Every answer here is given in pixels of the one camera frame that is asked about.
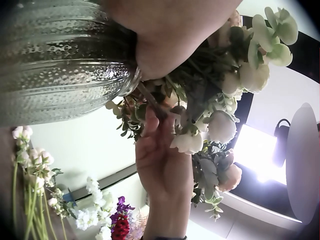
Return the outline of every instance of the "textured glass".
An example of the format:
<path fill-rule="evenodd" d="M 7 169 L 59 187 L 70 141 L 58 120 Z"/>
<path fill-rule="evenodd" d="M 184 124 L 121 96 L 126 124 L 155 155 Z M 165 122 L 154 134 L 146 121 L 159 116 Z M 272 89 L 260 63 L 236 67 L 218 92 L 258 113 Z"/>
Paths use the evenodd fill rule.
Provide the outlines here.
<path fill-rule="evenodd" d="M 72 119 L 130 93 L 134 44 L 93 1 L 20 1 L 0 39 L 0 127 Z"/>

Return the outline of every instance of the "finger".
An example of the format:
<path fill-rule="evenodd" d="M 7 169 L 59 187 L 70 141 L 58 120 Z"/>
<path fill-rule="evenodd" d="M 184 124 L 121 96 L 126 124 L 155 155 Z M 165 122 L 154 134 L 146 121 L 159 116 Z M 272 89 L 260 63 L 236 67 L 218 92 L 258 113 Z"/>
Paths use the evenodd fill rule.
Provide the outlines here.
<path fill-rule="evenodd" d="M 159 126 L 159 119 L 156 117 L 155 112 L 150 106 L 147 106 L 146 121 L 144 123 L 144 129 L 141 134 L 142 137 L 149 137 L 157 130 Z"/>
<path fill-rule="evenodd" d="M 156 149 L 156 142 L 152 137 L 140 138 L 136 143 L 136 159 L 144 158 L 147 153 Z"/>

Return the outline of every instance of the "green leaf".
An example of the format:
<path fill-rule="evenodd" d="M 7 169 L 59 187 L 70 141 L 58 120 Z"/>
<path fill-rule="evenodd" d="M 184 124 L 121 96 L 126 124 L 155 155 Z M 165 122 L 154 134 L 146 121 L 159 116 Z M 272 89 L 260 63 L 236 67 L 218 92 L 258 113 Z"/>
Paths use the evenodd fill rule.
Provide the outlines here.
<path fill-rule="evenodd" d="M 126 122 L 123 122 L 122 131 L 127 131 L 129 129 L 129 125 Z"/>
<path fill-rule="evenodd" d="M 218 204 L 222 201 L 222 199 L 223 199 L 222 196 L 217 197 L 217 198 L 212 202 L 212 204 L 213 204 L 213 205 L 218 205 Z"/>
<path fill-rule="evenodd" d="M 120 134 L 121 137 L 124 137 L 127 134 L 128 131 L 124 131 L 122 134 Z"/>
<path fill-rule="evenodd" d="M 70 213 L 71 217 L 73 217 L 74 219 L 77 219 L 77 217 L 74 215 L 74 213 L 71 211 L 71 209 L 69 209 L 69 213 Z"/>
<path fill-rule="evenodd" d="M 214 206 L 212 209 L 207 209 L 207 210 L 205 210 L 205 212 L 213 211 L 213 210 L 215 210 L 216 207 L 217 207 L 217 206 Z"/>
<path fill-rule="evenodd" d="M 145 121 L 146 119 L 146 110 L 147 110 L 147 104 L 141 104 L 139 107 L 136 108 L 135 115 L 138 120 Z"/>
<path fill-rule="evenodd" d="M 217 212 L 223 212 L 223 210 L 222 210 L 221 208 L 219 208 L 218 206 L 215 206 L 215 210 L 216 210 Z"/>
<path fill-rule="evenodd" d="M 171 94 L 172 94 L 172 88 L 169 88 L 167 85 L 165 85 L 164 86 L 164 91 L 165 91 L 165 93 L 166 93 L 166 95 L 168 96 L 168 97 L 171 97 Z"/>
<path fill-rule="evenodd" d="M 122 124 L 123 124 L 123 122 L 120 124 L 120 126 L 119 126 L 119 127 L 117 127 L 117 129 L 116 129 L 116 130 L 120 129 L 120 128 L 122 127 Z"/>
<path fill-rule="evenodd" d="M 60 168 L 53 168 L 51 171 L 55 172 L 55 176 L 57 176 L 59 174 L 63 174 L 63 172 L 61 172 Z"/>

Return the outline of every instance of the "white stock flower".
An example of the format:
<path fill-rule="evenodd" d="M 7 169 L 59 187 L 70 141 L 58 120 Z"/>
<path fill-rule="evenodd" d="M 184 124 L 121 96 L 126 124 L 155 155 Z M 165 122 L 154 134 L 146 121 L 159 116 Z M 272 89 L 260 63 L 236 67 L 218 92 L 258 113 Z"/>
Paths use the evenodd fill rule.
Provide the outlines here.
<path fill-rule="evenodd" d="M 189 131 L 184 135 L 176 135 L 171 143 L 171 148 L 178 148 L 180 153 L 195 154 L 202 150 L 203 139 L 201 134 L 195 136 Z"/>
<path fill-rule="evenodd" d="M 226 113 L 215 111 L 211 115 L 209 123 L 209 136 L 211 141 L 227 144 L 236 134 L 236 124 Z"/>
<path fill-rule="evenodd" d="M 12 131 L 12 136 L 14 139 L 18 139 L 22 136 L 23 126 L 16 127 L 15 130 Z"/>
<path fill-rule="evenodd" d="M 58 200 L 55 198 L 55 197 L 52 197 L 52 198 L 50 198 L 49 200 L 48 200 L 48 205 L 50 206 L 50 207 L 53 207 L 53 206 L 55 206 L 55 205 L 57 205 L 58 204 Z"/>
<path fill-rule="evenodd" d="M 78 229 L 86 230 L 88 227 L 96 226 L 98 221 L 97 211 L 89 211 L 88 209 L 84 209 L 84 211 L 78 211 L 78 217 L 76 220 Z"/>
<path fill-rule="evenodd" d="M 111 240 L 111 229 L 107 226 L 101 228 L 100 232 L 96 235 L 96 240 Z"/>
<path fill-rule="evenodd" d="M 54 162 L 54 158 L 51 156 L 51 154 L 44 150 L 42 151 L 42 158 L 43 158 L 43 163 L 47 165 L 51 165 Z"/>
<path fill-rule="evenodd" d="M 249 92 L 258 93 L 266 86 L 270 70 L 265 64 L 259 64 L 258 69 L 253 69 L 249 63 L 243 62 L 239 73 L 242 86 Z"/>
<path fill-rule="evenodd" d="M 236 165 L 231 164 L 225 171 L 225 175 L 228 177 L 228 180 L 218 186 L 218 189 L 222 192 L 230 191 L 238 186 L 241 180 L 242 170 Z"/>
<path fill-rule="evenodd" d="M 222 92 L 233 96 L 237 93 L 237 90 L 241 88 L 240 79 L 235 73 L 227 72 L 224 74 L 224 80 L 222 82 Z"/>

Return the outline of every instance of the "eucalyptus leaf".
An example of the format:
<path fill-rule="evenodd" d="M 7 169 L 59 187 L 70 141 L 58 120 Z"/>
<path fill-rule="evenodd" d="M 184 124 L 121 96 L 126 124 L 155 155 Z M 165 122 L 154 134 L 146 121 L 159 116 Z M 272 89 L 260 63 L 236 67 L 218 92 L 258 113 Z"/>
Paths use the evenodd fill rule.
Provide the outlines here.
<path fill-rule="evenodd" d="M 121 137 L 124 137 L 127 134 L 128 131 L 124 131 L 122 134 L 120 134 Z"/>
<path fill-rule="evenodd" d="M 136 108 L 135 115 L 138 120 L 145 121 L 146 119 L 146 110 L 147 110 L 147 104 L 141 104 L 139 107 Z"/>
<path fill-rule="evenodd" d="M 213 200 L 212 204 L 213 205 L 218 205 L 223 199 L 223 196 L 217 197 L 215 200 Z"/>
<path fill-rule="evenodd" d="M 123 124 L 123 122 L 120 124 L 120 126 L 119 126 L 119 127 L 117 127 L 117 129 L 116 129 L 116 130 L 120 129 L 120 128 L 122 127 L 122 124 Z"/>
<path fill-rule="evenodd" d="M 205 198 L 206 199 L 212 199 L 213 191 L 214 191 L 213 185 L 210 184 L 210 183 L 207 183 L 205 188 L 204 188 L 204 196 L 205 196 Z"/>
<path fill-rule="evenodd" d="M 206 173 L 208 173 L 208 174 L 211 174 L 211 173 L 217 174 L 217 168 L 216 168 L 216 166 L 214 165 L 214 163 L 211 160 L 209 160 L 207 158 L 203 158 L 203 159 L 199 160 L 199 163 L 201 165 L 201 168 L 202 168 L 202 171 L 204 173 L 204 176 L 206 175 Z"/>
<path fill-rule="evenodd" d="M 217 212 L 223 212 L 223 210 L 222 210 L 221 208 L 219 208 L 218 206 L 215 206 L 215 210 L 216 210 Z"/>

